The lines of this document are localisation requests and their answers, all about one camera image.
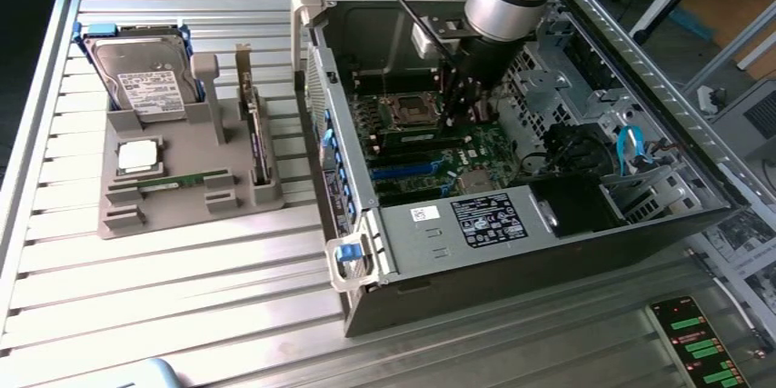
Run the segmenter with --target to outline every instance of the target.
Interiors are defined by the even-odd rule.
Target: hard drive
[[[135,110],[145,123],[185,117],[183,106],[203,101],[192,75],[184,26],[119,28],[91,25],[73,40],[95,65],[112,110]]]

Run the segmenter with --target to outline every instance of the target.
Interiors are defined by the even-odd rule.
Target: slotted aluminum surface
[[[152,356],[187,386],[681,386],[643,314],[679,293],[701,303],[756,386],[773,386],[772,360],[748,360],[743,323],[679,247],[575,284],[343,338],[293,100],[288,0],[67,1],[1,199],[1,386],[116,386]],[[251,43],[285,209],[109,241],[93,234],[107,95],[68,46],[76,14],[85,25],[181,19],[195,51],[217,54],[221,98],[235,97],[235,44]]]

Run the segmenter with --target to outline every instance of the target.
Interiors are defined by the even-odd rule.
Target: warning label
[[[169,71],[127,73],[119,75],[119,81],[137,114],[183,111],[183,98],[175,73]]]
[[[528,236],[507,193],[452,202],[452,210],[471,247],[505,243]]]

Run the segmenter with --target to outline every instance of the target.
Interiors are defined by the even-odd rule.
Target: hard drive label
[[[507,193],[452,202],[452,211],[473,248],[528,236]]]
[[[120,74],[119,81],[137,114],[183,111],[183,98],[173,72]]]

